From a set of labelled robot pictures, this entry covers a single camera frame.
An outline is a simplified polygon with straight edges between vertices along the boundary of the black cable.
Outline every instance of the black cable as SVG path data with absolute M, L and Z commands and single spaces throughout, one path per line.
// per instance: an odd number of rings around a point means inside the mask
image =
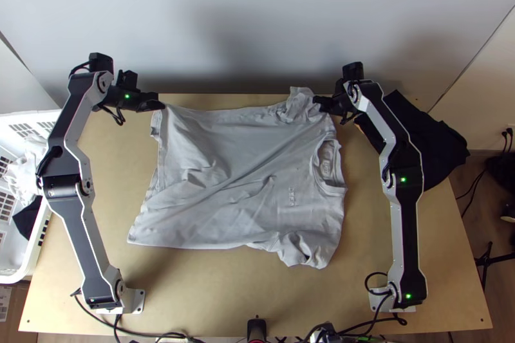
M 73 67 L 73 69 L 70 71 L 70 74 L 68 75 L 68 77 L 72 76 L 78 70 L 88 70 L 89 71 L 89 68 L 86 67 L 86 66 L 89 66 L 89 64 L 90 64 L 90 61 L 88 60 L 87 62 L 84 62 L 82 64 L 79 64 L 78 66 Z
M 117 125 L 124 125 L 124 123 L 126 122 L 126 119 L 125 119 L 124 115 L 122 114 L 122 110 L 120 110 L 119 107 L 117 107 L 116 114 L 114 112 L 112 112 L 109 108 L 107 108 L 106 106 L 98 105 L 98 108 L 104 110 L 109 115 L 111 115 L 113 117 L 113 119 L 115 120 L 115 122 L 117 123 Z
M 508 131 L 503 131 L 501 133 L 501 135 L 504 137 L 504 147 L 503 147 L 503 152 L 502 152 L 502 154 L 504 154 L 504 152 L 506 151 L 506 145 L 508 144 L 508 138 L 507 138 Z
M 317 340 L 315 341 L 315 343 L 320 343 L 320 341 L 322 340 L 323 337 L 325 337 L 327 335 L 327 331 L 321 331 L 320 334 L 318 334 L 317 336 Z
M 503 151 L 501 152 L 501 155 L 505 153 L 506 151 L 506 145 L 508 144 L 508 138 L 507 138 L 507 135 L 508 135 L 508 132 L 507 131 L 503 131 L 502 132 L 502 136 L 504 138 L 504 147 L 503 147 Z M 484 169 L 481 173 L 479 173 L 477 175 L 477 177 L 475 177 L 474 181 L 472 181 L 472 184 L 471 186 L 469 187 L 469 190 L 467 190 L 466 192 L 464 192 L 461 196 L 459 197 L 456 197 L 456 199 L 461 199 L 463 197 L 465 197 L 466 195 L 468 195 L 468 193 L 471 192 L 471 190 L 474 188 L 474 186 L 479 183 L 479 180 L 483 177 L 483 174 L 485 173 L 486 169 Z
M 82 305 L 82 303 L 79 301 L 79 298 L 77 297 L 78 295 L 80 295 L 80 289 L 75 291 L 75 292 L 73 292 L 70 296 L 73 296 L 73 298 L 75 299 L 75 302 L 77 302 L 79 307 L 85 313 L 87 313 L 90 317 L 92 317 L 97 322 L 102 323 L 103 325 L 105 325 L 107 327 L 113 328 L 115 331 L 121 331 L 121 332 L 126 333 L 128 335 L 132 335 L 132 336 L 135 336 L 135 337 L 142 337 L 142 338 L 157 338 L 157 339 L 159 339 L 159 338 L 177 338 L 177 339 L 189 339 L 191 342 L 194 342 L 194 343 L 205 343 L 204 341 L 202 341 L 202 340 L 200 340 L 198 338 L 189 337 L 188 335 L 185 335 L 185 334 L 180 333 L 180 332 L 170 331 L 170 332 L 166 332 L 166 333 L 163 333 L 163 334 L 159 334 L 159 333 L 146 333 L 146 332 L 135 332 L 135 331 L 131 331 L 129 329 L 118 327 L 116 321 L 115 321 L 115 324 L 111 324 L 109 322 L 106 322 L 105 320 L 100 319 L 99 317 L 96 317 L 94 314 L 89 312 L 86 309 L 86 307 L 84 307 Z
M 52 161 L 55 157 L 61 156 L 62 154 L 62 148 L 59 146 L 52 146 L 49 151 L 46 152 L 41 162 L 39 162 L 39 165 L 36 168 L 36 186 L 38 188 L 43 188 L 41 186 L 40 178 L 41 174 L 46 170 L 46 167 Z
M 373 290 L 370 289 L 370 287 L 368 286 L 368 281 L 370 280 L 371 277 L 376 276 L 376 275 L 383 275 L 383 276 L 386 276 L 386 277 L 388 276 L 384 272 L 372 272 L 367 277 L 365 277 L 365 288 L 366 288 L 366 290 L 369 291 L 372 295 L 383 296 L 383 295 L 386 295 L 386 294 L 390 294 L 391 292 L 389 290 L 388 291 L 383 291 L 383 292 L 374 292 Z
M 484 169 L 481 173 L 479 173 L 479 174 L 475 177 L 474 181 L 472 181 L 472 185 L 469 187 L 469 190 L 467 190 L 467 191 L 466 191 L 465 193 L 463 193 L 461 196 L 456 197 L 456 199 L 461 199 L 461 198 L 465 197 L 466 195 L 468 195 L 468 193 L 470 193 L 470 192 L 471 192 L 471 190 L 474 188 L 474 186 L 475 186 L 475 185 L 477 185 L 477 183 L 479 182 L 479 180 L 482 178 L 483 174 L 485 174 L 485 171 L 486 171 L 486 169 Z
M 399 317 L 397 315 L 397 313 L 393 313 L 392 317 L 386 317 L 386 318 L 383 318 L 383 319 L 378 319 L 379 311 L 381 309 L 381 306 L 384 304 L 384 302 L 386 301 L 386 299 L 388 299 L 389 296 L 391 296 L 391 293 L 388 293 L 388 295 L 385 295 L 382 298 L 382 300 L 379 302 L 379 305 L 377 306 L 377 309 L 375 310 L 374 318 L 372 320 L 370 320 L 368 322 L 363 322 L 363 323 L 360 323 L 360 324 L 356 324 L 355 326 L 346 328 L 346 329 L 338 332 L 337 334 L 340 335 L 341 337 L 363 337 L 363 336 L 366 336 L 370 331 L 372 331 L 372 329 L 374 328 L 374 325 L 376 325 L 376 323 L 389 322 L 389 321 L 394 321 L 394 320 L 397 321 L 401 326 L 405 326 L 407 324 L 407 320 L 403 319 L 402 317 Z M 360 328 L 360 327 L 365 327 L 368 324 L 370 324 L 370 326 L 369 326 L 369 328 L 365 332 L 357 333 L 357 334 L 348 333 L 349 331 L 352 331 L 353 329 L 357 329 L 357 328 Z
M 510 134 L 510 145 L 508 147 L 508 151 L 506 153 L 509 153 L 511 151 L 511 145 L 513 144 L 513 129 L 511 127 L 508 127 L 506 129 L 506 132 Z
M 320 323 L 320 324 L 317 324 L 316 326 L 314 326 L 309 332 L 308 334 L 306 335 L 306 337 L 304 339 L 301 340 L 302 343 L 308 343 L 310 341 L 310 337 L 311 335 L 313 335 L 313 332 L 315 332 L 317 329 L 319 328 L 322 328 L 322 327 L 325 327 L 327 325 L 327 323 Z
M 478 181 L 476 182 L 476 186 L 474 186 L 474 190 L 472 190 L 472 195 L 471 195 L 471 198 L 469 200 L 469 203 L 465 207 L 465 210 L 462 212 L 462 218 L 465 216 L 465 213 L 467 212 L 467 210 L 469 210 L 469 207 L 472 205 L 472 201 L 474 200 L 474 195 L 476 194 L 476 189 L 479 186 L 479 181 L 480 180 L 481 180 L 481 178 L 478 179 Z
M 116 340 L 117 343 L 120 343 L 120 338 L 118 338 L 117 328 L 118 328 L 118 323 L 120 322 L 121 318 L 122 318 L 122 315 L 118 314 L 115 317 L 115 324 L 113 325 L 113 334 L 115 336 L 115 340 Z

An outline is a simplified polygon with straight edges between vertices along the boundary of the gray t-shirt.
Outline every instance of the gray t-shirt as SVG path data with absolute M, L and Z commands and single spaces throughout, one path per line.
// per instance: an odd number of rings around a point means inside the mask
M 340 240 L 346 186 L 332 119 L 308 88 L 268 107 L 154 112 L 158 165 L 129 243 L 241 245 L 324 268 Z

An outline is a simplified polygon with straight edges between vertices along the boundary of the wooden floor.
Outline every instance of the wooden floor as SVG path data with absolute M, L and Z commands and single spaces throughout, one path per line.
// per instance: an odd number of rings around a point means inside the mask
M 466 165 L 460 166 L 450 175 L 456 196 L 464 193 L 475 177 L 483 171 L 485 157 L 469 157 Z M 481 256 L 487 243 L 493 241 L 492 256 L 512 252 L 510 236 L 515 225 L 500 219 L 502 206 L 509 200 L 506 193 L 485 173 L 476 191 L 472 205 L 463 222 L 474 256 Z M 469 196 L 462 198 L 459 208 L 467 205 Z M 489 268 L 485 296 L 490 309 L 493 329 L 480 331 L 459 331 L 448 333 L 395 335 L 387 338 L 401 343 L 512 343 L 515 342 L 515 261 L 505 261 Z M 123 343 L 130 338 L 121 338 Z M 136 338 L 140 343 L 152 342 L 150 339 Z M 232 343 L 237 339 L 214 338 L 209 343 Z M 110 343 L 113 337 L 81 337 L 75 335 L 40 334 L 38 343 Z

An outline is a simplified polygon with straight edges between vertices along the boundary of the white plastic basket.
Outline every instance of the white plastic basket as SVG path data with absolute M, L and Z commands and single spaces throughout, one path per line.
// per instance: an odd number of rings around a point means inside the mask
M 60 113 L 60 110 L 51 110 L 0 115 L 0 177 L 5 173 L 9 162 L 24 154 L 24 139 L 28 135 L 47 139 Z M 10 194 L 5 181 L 0 180 L 1 284 L 16 283 L 33 274 L 52 214 L 43 199 L 30 239 L 27 241 L 19 233 L 12 219 L 22 208 L 21 203 Z

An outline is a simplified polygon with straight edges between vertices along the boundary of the power cord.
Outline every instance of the power cord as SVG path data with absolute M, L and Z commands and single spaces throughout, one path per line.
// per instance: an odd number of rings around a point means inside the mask
M 79 64 L 78 66 L 76 67 L 73 67 L 73 69 L 70 71 L 70 74 L 68 75 L 68 77 L 71 77 L 75 72 L 77 72 L 78 70 L 86 70 L 88 72 L 91 72 L 91 70 L 88 68 L 88 66 L 91 64 L 91 61 L 87 61 L 87 62 L 84 62 L 82 64 Z
M 115 122 L 117 123 L 117 125 L 124 125 L 124 123 L 127 122 L 124 115 L 122 114 L 122 110 L 119 107 L 117 107 L 116 114 L 114 112 L 112 112 L 109 108 L 107 108 L 106 106 L 103 106 L 101 104 L 98 105 L 98 108 L 100 108 L 101 110 L 104 110 L 109 115 L 111 115 L 113 117 L 113 119 L 115 120 Z
M 384 272 L 373 272 L 365 278 L 365 282 L 364 282 L 365 288 L 369 293 L 372 293 L 377 296 L 384 296 L 381 299 L 381 301 L 379 302 L 377 309 L 375 310 L 374 318 L 367 322 L 356 324 L 355 326 L 352 326 L 352 327 L 346 328 L 340 332 L 337 332 L 336 335 L 338 335 L 340 337 L 357 337 L 357 338 L 366 337 L 368 335 L 368 333 L 374 328 L 374 325 L 376 325 L 377 323 L 381 323 L 381 322 L 396 321 L 401 326 L 407 325 L 407 320 L 403 319 L 402 317 L 399 317 L 397 312 L 392 313 L 392 317 L 386 317 L 386 318 L 379 319 L 379 312 L 380 312 L 382 305 L 384 304 L 384 302 L 386 302 L 386 299 L 388 299 L 388 297 L 391 296 L 393 293 L 391 290 L 383 291 L 383 292 L 374 292 L 372 289 L 370 289 L 370 287 L 368 286 L 368 281 L 375 275 L 388 276 Z M 369 327 L 366 331 L 364 331 L 362 333 L 350 333 L 350 331 L 353 331 L 357 328 L 361 328 L 361 327 L 365 327 L 365 326 L 369 326 Z M 311 335 L 313 335 L 313 333 L 315 331 L 317 331 L 318 329 L 321 329 L 322 331 L 320 332 L 320 334 L 317 337 L 317 343 L 320 342 L 323 337 L 327 336 L 329 333 L 333 333 L 333 331 L 329 331 L 327 329 L 327 327 L 328 327 L 328 323 L 317 324 L 308 332 L 306 337 L 302 340 L 299 340 L 299 342 L 300 343 L 309 343 Z
M 508 150 L 506 151 L 506 153 L 509 153 L 511 151 L 511 145 L 513 144 L 513 129 L 511 127 L 508 127 L 506 129 L 506 132 L 508 134 L 510 134 L 510 145 L 508 147 Z
M 75 302 L 77 302 L 79 307 L 85 313 L 87 313 L 90 317 L 95 319 L 97 322 L 102 323 L 103 325 L 112 328 L 113 329 L 113 334 L 115 336 L 115 340 L 116 340 L 117 343 L 120 343 L 120 339 L 118 337 L 118 332 L 119 331 L 121 331 L 123 333 L 126 333 L 127 335 L 132 335 L 132 336 L 135 336 L 135 337 L 157 338 L 156 343 L 159 342 L 159 340 L 161 340 L 163 338 L 187 339 L 191 343 L 205 343 L 203 340 L 200 340 L 200 339 L 194 338 L 194 337 L 190 337 L 188 335 L 185 335 L 185 334 L 180 333 L 180 332 L 175 332 L 175 331 L 170 331 L 170 332 L 159 334 L 159 333 L 135 332 L 135 331 L 131 331 L 129 329 L 118 327 L 118 323 L 120 322 L 120 319 L 122 318 L 121 315 L 117 315 L 115 317 L 115 323 L 114 324 L 111 324 L 109 322 L 106 322 L 105 320 L 102 320 L 101 318 L 99 318 L 99 317 L 95 316 L 94 314 L 92 314 L 91 312 L 89 312 L 86 309 L 86 307 L 84 307 L 82 305 L 82 303 L 79 301 L 79 298 L 77 297 L 80 294 L 81 294 L 81 290 L 78 289 L 77 291 L 73 292 L 70 296 L 72 296 L 75 299 Z
M 510 145 L 508 146 L 508 148 L 506 148 L 506 146 L 508 144 L 508 134 L 510 135 Z M 501 135 L 504 138 L 504 147 L 503 147 L 503 151 L 501 152 L 501 155 L 503 155 L 505 153 L 509 153 L 511 150 L 511 146 L 513 143 L 513 129 L 511 127 L 508 127 L 506 129 L 506 131 L 503 131 L 501 133 Z M 471 198 L 470 198 L 467 206 L 465 207 L 465 209 L 462 212 L 462 218 L 465 216 L 465 214 L 467 213 L 467 210 L 469 210 L 469 207 L 472 205 L 472 202 L 474 200 L 474 195 L 476 194 L 476 189 L 478 188 L 479 182 L 481 181 L 481 178 L 483 178 L 483 175 L 485 174 L 485 172 L 486 172 L 486 169 L 484 169 L 481 173 L 479 173 L 477 175 L 477 177 L 475 177 L 474 181 L 472 182 L 472 185 L 469 187 L 469 189 L 465 193 L 463 193 L 459 197 L 456 197 L 456 199 L 461 199 L 461 198 L 465 197 L 466 195 L 468 195 L 468 193 L 470 193 L 472 191 Z

